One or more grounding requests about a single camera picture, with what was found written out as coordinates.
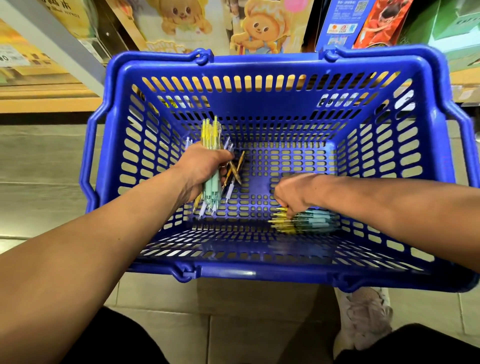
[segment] bear face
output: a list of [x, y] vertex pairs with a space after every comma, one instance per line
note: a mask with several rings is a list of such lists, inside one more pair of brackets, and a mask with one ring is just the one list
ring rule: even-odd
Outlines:
[[280, 27], [274, 18], [258, 13], [248, 16], [243, 21], [243, 28], [253, 38], [272, 42], [279, 38]]
[[202, 7], [197, 0], [161, 0], [158, 5], [160, 15], [178, 25], [193, 25], [203, 18]]

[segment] person's right hand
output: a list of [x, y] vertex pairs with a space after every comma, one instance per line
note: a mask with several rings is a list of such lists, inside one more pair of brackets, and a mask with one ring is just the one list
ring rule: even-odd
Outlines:
[[312, 198], [318, 195], [321, 185], [314, 179], [331, 179], [335, 176], [315, 173], [297, 173], [284, 177], [275, 187], [274, 197], [283, 207], [288, 207], [287, 217], [292, 218], [299, 212], [313, 206]]

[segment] person's right arm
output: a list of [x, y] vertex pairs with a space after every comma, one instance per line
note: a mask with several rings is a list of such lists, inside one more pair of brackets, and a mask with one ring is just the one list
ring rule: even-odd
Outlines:
[[300, 174], [275, 198], [289, 216], [321, 206], [480, 272], [480, 189], [415, 179]]

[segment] person's left hand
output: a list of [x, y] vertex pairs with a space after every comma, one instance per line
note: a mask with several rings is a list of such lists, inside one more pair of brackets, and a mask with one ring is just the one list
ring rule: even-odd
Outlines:
[[[193, 201], [202, 192], [202, 183], [214, 175], [220, 165], [233, 159], [233, 154], [228, 150], [210, 150], [202, 143], [192, 144], [180, 157], [178, 163], [171, 168], [181, 170], [186, 181], [186, 200]], [[223, 176], [226, 169], [220, 171]]]

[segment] pink balloon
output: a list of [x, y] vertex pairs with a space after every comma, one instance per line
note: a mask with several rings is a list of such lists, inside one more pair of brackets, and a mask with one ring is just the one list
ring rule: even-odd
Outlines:
[[301, 12], [308, 5], [309, 0], [285, 0], [285, 9], [289, 12]]

